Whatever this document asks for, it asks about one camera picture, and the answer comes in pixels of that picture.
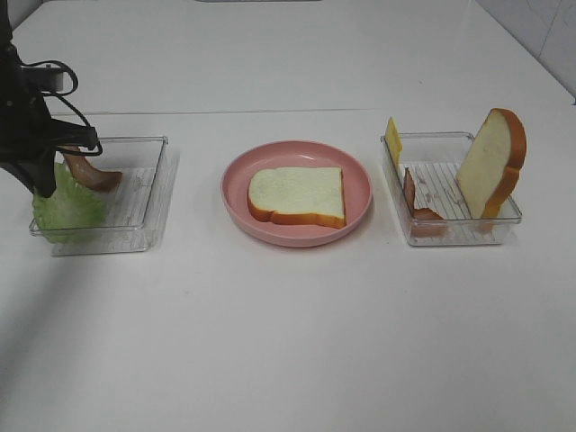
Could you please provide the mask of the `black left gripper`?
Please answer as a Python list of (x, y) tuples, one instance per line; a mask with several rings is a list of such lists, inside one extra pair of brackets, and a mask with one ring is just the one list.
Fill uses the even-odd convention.
[[(21, 61), (12, 44), (8, 5), (1, 3), (1, 168), (32, 194), (50, 198), (56, 190), (55, 152), (72, 156), (99, 156), (103, 152), (95, 128), (64, 97), (25, 73), (36, 65)], [(44, 98), (56, 97), (82, 124), (51, 117)]]

